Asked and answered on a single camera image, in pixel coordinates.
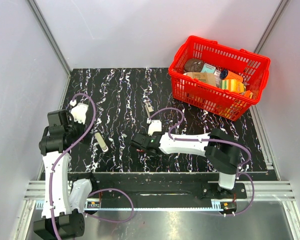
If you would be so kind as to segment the white stapler base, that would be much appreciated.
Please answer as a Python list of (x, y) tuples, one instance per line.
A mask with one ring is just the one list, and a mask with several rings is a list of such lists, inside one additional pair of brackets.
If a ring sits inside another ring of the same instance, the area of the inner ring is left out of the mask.
[(147, 117), (150, 118), (150, 116), (154, 113), (154, 109), (153, 109), (151, 103), (149, 101), (146, 101), (144, 103), (144, 107), (145, 107), (145, 110), (147, 113)]

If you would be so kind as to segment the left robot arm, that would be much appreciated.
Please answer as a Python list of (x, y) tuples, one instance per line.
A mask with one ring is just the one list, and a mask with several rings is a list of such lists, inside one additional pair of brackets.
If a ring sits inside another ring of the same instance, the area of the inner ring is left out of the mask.
[(69, 240), (84, 234), (84, 206), (99, 189), (89, 175), (68, 189), (68, 148), (85, 137), (87, 111), (83, 105), (47, 114), (48, 126), (38, 144), (45, 170), (44, 202), (41, 220), (33, 223), (34, 233), (43, 240)]

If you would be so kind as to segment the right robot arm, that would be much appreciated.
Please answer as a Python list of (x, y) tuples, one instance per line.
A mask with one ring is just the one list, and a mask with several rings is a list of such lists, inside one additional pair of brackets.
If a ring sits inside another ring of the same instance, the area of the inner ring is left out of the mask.
[(236, 191), (235, 182), (241, 148), (229, 135), (219, 129), (198, 135), (180, 135), (155, 131), (152, 135), (136, 133), (130, 145), (150, 156), (188, 154), (206, 158), (218, 171), (217, 192), (229, 198)]

